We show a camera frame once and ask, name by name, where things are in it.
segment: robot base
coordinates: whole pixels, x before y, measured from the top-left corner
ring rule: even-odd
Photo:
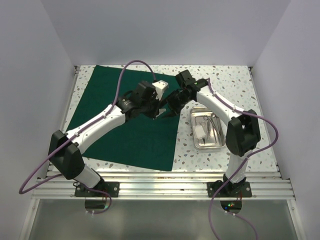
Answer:
[[[220,188],[220,186],[227,180],[226,175],[223,175],[223,181],[218,180],[214,182],[207,182],[207,191],[208,197],[212,198],[214,193]],[[241,196],[242,198],[251,198],[252,192],[250,183],[246,181],[244,178],[242,181],[237,183],[229,182],[218,194],[216,195],[217,198],[238,198]]]

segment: green cloth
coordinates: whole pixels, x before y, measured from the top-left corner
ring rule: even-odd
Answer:
[[[67,130],[74,129],[102,112],[115,97],[122,69],[96,66]],[[158,80],[169,83],[164,97],[178,89],[174,76],[155,74]],[[142,80],[152,82],[150,72],[126,70],[119,96],[134,90]],[[94,144],[84,157],[135,167],[171,171],[173,166],[179,117],[156,120],[141,114],[111,130]]]

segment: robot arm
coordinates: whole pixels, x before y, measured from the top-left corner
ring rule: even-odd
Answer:
[[[51,137],[49,154],[72,136],[75,137],[56,153],[50,159],[50,162],[66,179],[75,179],[88,188],[103,191],[104,180],[97,172],[85,165],[82,154],[103,135],[139,114],[144,114],[153,119],[156,118],[160,112],[159,106],[163,93],[167,88],[168,83],[165,81],[157,81],[152,84],[142,81],[134,91],[127,92],[127,94],[119,97],[109,114],[107,113],[112,104],[75,129],[66,133],[62,133],[60,130],[56,131]],[[88,125],[91,126],[78,133],[79,130]]]
[[[225,142],[231,154],[228,168],[223,176],[223,180],[226,181],[260,141],[258,119],[234,112],[226,107],[215,95],[218,95],[228,105],[236,106],[219,93],[214,92],[215,95],[212,94],[208,81],[206,79],[196,81],[188,70],[179,73],[176,80],[181,86],[181,90],[176,90],[163,100],[163,104],[168,104],[171,110],[167,114],[168,117],[180,114],[185,104],[194,100],[212,110],[227,126]],[[247,112],[256,114],[252,109]],[[230,184],[227,186],[230,192],[246,182],[246,168],[247,163],[230,179]]]

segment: white object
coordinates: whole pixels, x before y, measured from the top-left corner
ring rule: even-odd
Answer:
[[[164,95],[165,90],[167,90],[169,84],[166,81],[156,81],[152,83],[155,86],[156,97],[155,99],[161,100],[162,96]]]
[[[196,125],[194,127],[194,133],[197,139],[203,139],[206,136],[204,128],[201,125]]]
[[[100,176],[90,167],[85,165],[82,172],[74,179],[92,189],[100,181]]]

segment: metal frame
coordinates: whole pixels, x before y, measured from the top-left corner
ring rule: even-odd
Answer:
[[[293,226],[298,237],[298,240],[306,240],[307,236],[302,225],[302,221],[298,212],[297,204],[295,200],[287,200],[290,215],[292,218]]]
[[[79,67],[75,66],[73,84],[76,84]],[[72,94],[69,95],[66,110],[69,108]],[[61,122],[63,127],[67,111]],[[52,166],[48,167],[47,177],[57,174]],[[224,172],[98,172],[105,181],[120,183],[119,197],[113,200],[210,200],[207,193],[207,182],[222,180]],[[252,197],[256,200],[287,200],[293,225],[299,240],[306,235],[297,212],[295,196],[290,180],[283,180],[280,172],[247,172]],[[41,199],[83,199],[74,197],[73,180],[57,177],[42,184],[33,191],[30,206],[24,221],[19,240],[28,240]],[[215,198],[216,201],[233,198]]]
[[[39,207],[39,199],[32,199],[29,205],[28,212],[26,213],[25,216],[25,221],[20,233],[19,240],[28,240],[32,227],[34,225],[34,221],[36,218],[37,210]]]

